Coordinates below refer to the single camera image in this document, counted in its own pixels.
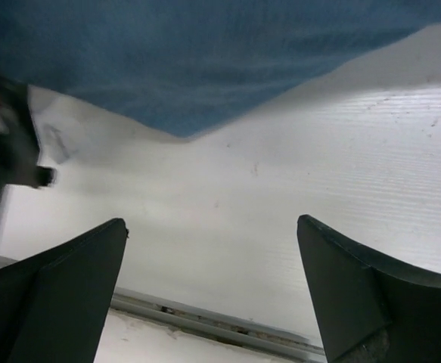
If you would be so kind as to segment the blue fabric pillowcase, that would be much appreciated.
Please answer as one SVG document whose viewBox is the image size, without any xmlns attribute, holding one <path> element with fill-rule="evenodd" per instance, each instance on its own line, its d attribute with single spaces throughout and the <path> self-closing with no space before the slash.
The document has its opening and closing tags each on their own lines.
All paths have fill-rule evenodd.
<svg viewBox="0 0 441 363">
<path fill-rule="evenodd" d="M 441 1 L 0 1 L 0 74 L 187 138 L 441 23 Z"/>
</svg>

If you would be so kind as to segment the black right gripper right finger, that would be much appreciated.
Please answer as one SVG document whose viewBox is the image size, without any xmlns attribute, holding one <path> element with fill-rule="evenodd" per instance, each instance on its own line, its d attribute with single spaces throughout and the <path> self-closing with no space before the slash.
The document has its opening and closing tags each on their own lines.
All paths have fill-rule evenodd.
<svg viewBox="0 0 441 363">
<path fill-rule="evenodd" d="M 297 239 L 329 362 L 441 362 L 441 274 L 360 244 L 311 216 Z"/>
</svg>

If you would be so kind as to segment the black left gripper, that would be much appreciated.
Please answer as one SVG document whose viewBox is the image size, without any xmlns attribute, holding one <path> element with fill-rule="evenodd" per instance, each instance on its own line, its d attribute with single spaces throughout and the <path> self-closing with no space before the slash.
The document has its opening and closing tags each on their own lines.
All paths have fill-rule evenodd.
<svg viewBox="0 0 441 363">
<path fill-rule="evenodd" d="M 29 107 L 29 87 L 0 76 L 0 206 L 7 185 L 46 188 L 55 169 L 39 165 L 40 146 Z"/>
</svg>

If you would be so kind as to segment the white pillow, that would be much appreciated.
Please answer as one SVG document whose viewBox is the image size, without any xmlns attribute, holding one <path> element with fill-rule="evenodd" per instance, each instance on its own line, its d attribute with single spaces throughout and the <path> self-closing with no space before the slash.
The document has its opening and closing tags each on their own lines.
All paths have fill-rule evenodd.
<svg viewBox="0 0 441 363">
<path fill-rule="evenodd" d="M 50 89 L 30 88 L 30 109 L 39 135 L 39 161 L 102 177 L 156 178 L 163 161 L 191 140 L 145 126 Z"/>
</svg>

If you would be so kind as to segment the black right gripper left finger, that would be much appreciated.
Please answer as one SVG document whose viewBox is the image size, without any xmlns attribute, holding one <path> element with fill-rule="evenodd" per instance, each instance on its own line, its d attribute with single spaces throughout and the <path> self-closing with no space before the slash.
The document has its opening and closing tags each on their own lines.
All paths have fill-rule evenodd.
<svg viewBox="0 0 441 363">
<path fill-rule="evenodd" d="M 94 361 L 127 237 L 111 219 L 0 268 L 0 362 Z"/>
</svg>

